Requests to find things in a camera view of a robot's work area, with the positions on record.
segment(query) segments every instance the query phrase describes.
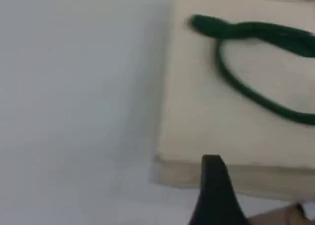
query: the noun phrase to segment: green cable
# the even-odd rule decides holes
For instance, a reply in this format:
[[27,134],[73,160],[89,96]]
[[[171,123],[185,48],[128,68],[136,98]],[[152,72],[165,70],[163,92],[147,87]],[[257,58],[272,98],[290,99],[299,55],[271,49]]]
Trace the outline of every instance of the green cable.
[[222,44],[228,39],[258,38],[299,56],[314,58],[315,37],[312,33],[264,22],[230,24],[215,17],[201,15],[192,16],[189,24],[195,31],[217,39],[215,46],[216,67],[219,74],[231,87],[278,116],[297,123],[315,125],[315,114],[291,110],[244,84],[225,65],[221,55]]

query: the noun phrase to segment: white surface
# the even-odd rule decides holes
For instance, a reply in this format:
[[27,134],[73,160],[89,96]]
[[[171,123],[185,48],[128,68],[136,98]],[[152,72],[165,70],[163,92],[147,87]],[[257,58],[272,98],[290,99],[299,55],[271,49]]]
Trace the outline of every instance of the white surface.
[[1,225],[187,224],[150,176],[171,3],[0,0]]

